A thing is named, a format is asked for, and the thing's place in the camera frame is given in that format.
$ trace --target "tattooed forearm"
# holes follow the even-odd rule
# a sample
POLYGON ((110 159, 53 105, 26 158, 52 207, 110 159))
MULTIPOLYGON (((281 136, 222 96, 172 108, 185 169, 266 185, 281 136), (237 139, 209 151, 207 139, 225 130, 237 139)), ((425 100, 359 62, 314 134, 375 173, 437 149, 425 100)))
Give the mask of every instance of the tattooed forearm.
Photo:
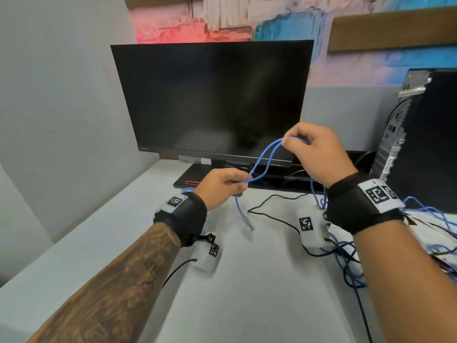
POLYGON ((28 343, 136 342, 180 250, 165 224, 153 225, 70 297, 28 343))

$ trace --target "wrist strap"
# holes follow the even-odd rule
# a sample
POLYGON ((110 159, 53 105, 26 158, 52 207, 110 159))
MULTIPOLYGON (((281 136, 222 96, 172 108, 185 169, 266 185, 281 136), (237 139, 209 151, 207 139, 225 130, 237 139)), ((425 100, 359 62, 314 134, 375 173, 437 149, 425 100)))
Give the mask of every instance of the wrist strap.
POLYGON ((154 217, 154 223, 163 222, 178 236, 181 247, 190 247, 200 237, 208 210, 200 196, 186 192, 171 197, 154 217))
POLYGON ((327 218, 355 235, 385 221, 403 220, 403 202, 380 179, 354 173, 328 190, 327 218))

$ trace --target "monitor stand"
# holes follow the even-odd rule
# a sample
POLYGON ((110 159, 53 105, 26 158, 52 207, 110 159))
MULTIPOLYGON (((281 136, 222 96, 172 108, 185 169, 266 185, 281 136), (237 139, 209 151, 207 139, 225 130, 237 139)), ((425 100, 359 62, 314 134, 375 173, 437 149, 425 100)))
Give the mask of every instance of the monitor stand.
MULTIPOLYGON (((231 164, 226 161, 212 161, 211 165, 192 164, 184 174, 174 182, 175 188, 183 189, 185 187, 196 187, 203 178, 213 168, 228 168, 236 167, 242 171, 250 172, 252 165, 231 164)), ((310 181, 300 180, 308 177, 306 172, 300 172, 297 175, 289 177, 296 171, 302 170, 303 167, 294 165, 290 167, 271 165, 268 172, 261 179, 249 183, 248 187, 256 189, 280 190, 290 192, 311 193, 310 181)), ((259 165, 253 177, 256 177, 265 171, 265 165, 259 165)), ((316 193, 323 192, 323 186, 314 182, 316 193)))

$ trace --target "desk surface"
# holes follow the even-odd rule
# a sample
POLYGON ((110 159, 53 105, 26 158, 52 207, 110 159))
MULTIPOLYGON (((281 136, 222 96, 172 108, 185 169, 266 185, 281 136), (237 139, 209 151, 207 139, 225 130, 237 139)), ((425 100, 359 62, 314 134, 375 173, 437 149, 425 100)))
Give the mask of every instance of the desk surface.
MULTIPOLYGON (((139 238, 151 226, 155 209, 179 192, 173 182, 188 167, 159 161, 0 288, 0 340, 26 341, 78 288, 139 238)), ((246 211, 272 193, 249 189, 241 206, 246 211)), ((272 199, 262 208, 291 222, 294 208, 305 202, 312 204, 312 197, 272 199)), ((263 216, 251 217, 256 227, 251 233, 232 199, 210 212, 208 220, 207 229, 222 240, 215 273, 189 267, 180 284, 169 282, 141 342, 153 342, 157 336, 160 343, 367 341, 353 290, 344 284, 333 257, 309 257, 294 230, 263 216), (165 310, 157 308, 170 296, 165 310)), ((187 259, 191 249, 181 253, 179 261, 187 259)), ((363 289, 361 296, 374 340, 382 342, 368 291, 363 289)))

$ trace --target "person's left arm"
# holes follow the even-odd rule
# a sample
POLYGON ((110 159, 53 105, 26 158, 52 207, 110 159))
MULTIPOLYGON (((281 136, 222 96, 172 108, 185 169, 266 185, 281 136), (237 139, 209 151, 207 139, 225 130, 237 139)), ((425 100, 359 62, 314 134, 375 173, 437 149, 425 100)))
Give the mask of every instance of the person's left arm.
MULTIPOLYGON (((211 171, 194 190, 208 211, 247 189, 248 173, 211 171)), ((164 223, 135 243, 73 294, 27 343, 135 343, 181 243, 164 223)))

